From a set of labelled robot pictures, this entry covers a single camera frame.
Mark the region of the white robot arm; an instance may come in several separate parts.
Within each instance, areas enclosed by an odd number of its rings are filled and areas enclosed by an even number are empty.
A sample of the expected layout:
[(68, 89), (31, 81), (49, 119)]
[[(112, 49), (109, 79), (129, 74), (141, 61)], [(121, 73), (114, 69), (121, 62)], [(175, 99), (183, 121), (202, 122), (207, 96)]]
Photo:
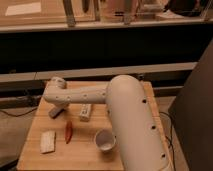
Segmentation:
[(174, 171), (145, 88), (136, 78), (118, 75), (107, 84), (68, 89), (64, 79), (53, 77), (43, 98), (60, 107), (106, 104), (125, 171)]

